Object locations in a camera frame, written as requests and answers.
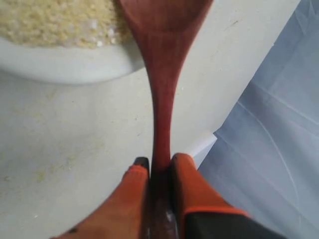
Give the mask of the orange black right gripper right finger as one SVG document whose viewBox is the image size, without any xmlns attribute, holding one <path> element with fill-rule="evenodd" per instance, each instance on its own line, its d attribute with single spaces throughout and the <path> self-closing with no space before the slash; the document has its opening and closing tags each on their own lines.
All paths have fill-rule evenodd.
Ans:
<svg viewBox="0 0 319 239">
<path fill-rule="evenodd" d="M 172 176 L 181 239 L 283 238 L 226 202 L 196 170 L 191 156 L 173 156 Z"/>
</svg>

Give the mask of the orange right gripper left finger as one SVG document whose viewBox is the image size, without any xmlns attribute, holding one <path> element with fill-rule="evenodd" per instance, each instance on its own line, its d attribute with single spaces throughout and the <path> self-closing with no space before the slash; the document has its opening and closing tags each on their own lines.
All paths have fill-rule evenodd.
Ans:
<svg viewBox="0 0 319 239">
<path fill-rule="evenodd" d="M 111 195 L 58 239 L 146 239 L 149 160 L 138 157 Z"/>
</svg>

